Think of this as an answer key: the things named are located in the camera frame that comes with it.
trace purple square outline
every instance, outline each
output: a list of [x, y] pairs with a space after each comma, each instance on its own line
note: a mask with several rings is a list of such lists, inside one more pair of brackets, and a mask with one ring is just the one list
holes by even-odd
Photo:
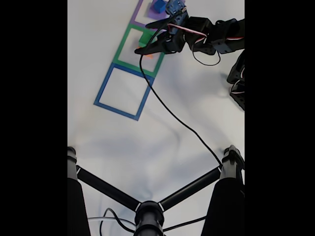
[[142, 3], [143, 3], [143, 0], [139, 0], [138, 4], [136, 6], [136, 9], [133, 12], [133, 15], [131, 17], [131, 20], [130, 20], [129, 24], [133, 24], [133, 25], [145, 28], [146, 27], [145, 24], [142, 24], [142, 23], [136, 21], [136, 17], [137, 17], [137, 15], [139, 13], [139, 10], [140, 10], [140, 7], [141, 7]]

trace white table surface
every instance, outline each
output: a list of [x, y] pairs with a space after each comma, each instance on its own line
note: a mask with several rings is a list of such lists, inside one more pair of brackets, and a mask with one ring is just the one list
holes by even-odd
[[[179, 124], [150, 92], [139, 121], [93, 105], [138, 0], [68, 0], [68, 146], [78, 165], [139, 201], [160, 201], [218, 164], [198, 138]], [[187, 0], [190, 16], [212, 23], [245, 17], [244, 0]], [[221, 55], [207, 67], [186, 45], [166, 55], [154, 88], [166, 105], [195, 129], [222, 159], [235, 145], [245, 157], [245, 113], [229, 96], [226, 82], [242, 51]], [[196, 54], [206, 63], [218, 55]], [[82, 183], [88, 217], [111, 207], [133, 222], [135, 213]], [[164, 213], [164, 228], [206, 215], [214, 183]], [[198, 236], [204, 221], [167, 232]], [[91, 222], [98, 236], [99, 222]], [[116, 222], [103, 223], [103, 236], [130, 236]]]

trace black cable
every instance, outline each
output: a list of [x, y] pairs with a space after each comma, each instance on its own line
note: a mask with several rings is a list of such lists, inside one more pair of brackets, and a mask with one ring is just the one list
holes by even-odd
[[214, 66], [214, 65], [217, 65], [217, 64], [220, 63], [220, 61], [221, 61], [221, 56], [220, 56], [220, 53], [219, 53], [218, 51], [217, 51], [217, 53], [218, 53], [218, 56], [219, 56], [219, 61], [218, 61], [216, 64], [207, 65], [207, 64], [202, 63], [201, 61], [199, 61], [199, 60], [196, 58], [196, 56], [195, 56], [195, 54], [194, 54], [194, 52], [193, 52], [193, 46], [194, 46], [194, 44], [193, 44], [192, 47], [191, 47], [191, 51], [192, 51], [193, 58], [195, 58], [195, 60], [196, 60], [197, 62], [199, 62], [200, 64], [203, 64], [203, 65], [206, 65], [206, 66]]
[[[128, 232], [131, 232], [131, 233], [134, 233], [134, 230], [129, 229], [128, 227], [126, 227], [126, 226], [120, 221], [120, 219], [118, 218], [118, 216], [116, 215], [116, 213], [115, 213], [111, 208], [107, 208], [107, 209], [106, 209], [106, 211], [105, 211], [103, 217], [105, 217], [105, 215], [106, 215], [106, 213], [107, 213], [108, 211], [110, 211], [111, 213], [113, 213], [113, 215], [114, 215], [114, 217], [115, 217], [117, 223], [118, 223], [124, 230], [126, 230], [126, 231], [128, 231]], [[103, 224], [103, 221], [101, 221], [101, 223], [100, 223], [100, 225], [99, 225], [99, 235], [100, 235], [100, 236], [102, 236], [102, 224]]]
[[164, 232], [170, 231], [170, 230], [173, 230], [173, 229], [177, 229], [177, 228], [179, 228], [179, 227], [182, 227], [182, 226], [190, 225], [190, 224], [193, 224], [193, 223], [196, 223], [196, 222], [205, 220], [205, 219], [206, 219], [206, 217], [204, 216], [204, 217], [201, 217], [201, 218], [198, 218], [198, 219], [195, 219], [195, 220], [191, 220], [191, 221], [188, 221], [188, 222], [179, 224], [179, 225], [174, 225], [174, 226], [172, 226], [172, 227], [166, 228], [166, 229], [163, 230], [163, 231], [164, 231]]
[[[153, 39], [155, 38], [155, 36], [161, 31], [161, 29], [163, 29], [169, 22], [171, 22], [175, 17], [177, 17], [180, 14], [176, 14], [173, 17], [168, 18], [168, 21], [165, 21], [165, 23], [153, 34], [153, 36], [150, 38], [149, 42], [147, 43], [147, 46], [145, 48], [147, 48], [151, 42], [153, 41]], [[157, 97], [157, 99], [160, 101], [160, 103], [163, 105], [163, 107], [183, 126], [185, 126], [187, 129], [189, 129], [191, 132], [193, 132], [198, 139], [203, 143], [203, 145], [212, 153], [212, 155], [215, 157], [215, 159], [217, 160], [217, 162], [219, 163], [220, 167], [222, 166], [222, 163], [220, 162], [220, 160], [218, 159], [217, 155], [212, 151], [212, 149], [203, 141], [203, 139], [199, 136], [199, 134], [194, 131], [192, 128], [190, 128], [188, 125], [186, 125], [184, 122], [182, 122], [176, 115], [174, 115], [174, 113], [164, 104], [164, 102], [160, 99], [160, 97], [157, 95], [157, 93], [155, 92], [155, 90], [153, 89], [153, 87], [150, 85], [150, 81], [147, 79], [143, 69], [142, 69], [142, 58], [143, 55], [141, 55], [140, 57], [140, 61], [139, 61], [139, 66], [140, 66], [140, 70], [141, 73], [143, 75], [143, 77], [146, 79], [146, 82], [148, 83], [148, 86], [150, 87], [150, 89], [152, 90], [152, 92], [154, 93], [154, 95]]]

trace white wire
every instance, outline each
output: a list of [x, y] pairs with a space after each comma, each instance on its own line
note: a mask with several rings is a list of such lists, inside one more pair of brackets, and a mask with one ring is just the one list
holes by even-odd
[[195, 34], [199, 34], [199, 35], [202, 35], [204, 37], [207, 37], [207, 35], [205, 33], [201, 33], [201, 32], [198, 32], [198, 31], [195, 31], [195, 30], [192, 30], [192, 29], [188, 29], [188, 28], [185, 28], [185, 27], [182, 27], [182, 26], [178, 26], [178, 25], [175, 25], [175, 24], [167, 24], [168, 26], [173, 26], [175, 28], [179, 28], [181, 30], [185, 30], [189, 33], [195, 33]]
[[241, 79], [243, 78], [243, 72], [245, 70], [245, 67], [243, 68], [243, 70], [241, 71]]
[[239, 37], [239, 38], [227, 38], [227, 40], [240, 40], [243, 39], [244, 37]]
[[231, 88], [231, 94], [241, 94], [241, 93], [244, 93], [245, 91], [243, 91], [243, 92], [232, 92], [232, 89], [237, 85], [237, 83], [238, 82], [240, 82], [241, 80], [238, 80], [233, 86], [232, 86], [232, 88]]
[[[135, 227], [135, 225], [133, 223], [130, 223], [129, 221], [127, 221], [125, 219], [121, 219], [121, 218], [119, 218], [119, 219], [120, 219], [120, 221], [126, 222], [126, 223], [132, 225], [133, 227]], [[116, 219], [114, 217], [91, 217], [91, 218], [88, 218], [89, 222], [93, 222], [93, 221], [112, 221], [112, 220], [116, 221]]]

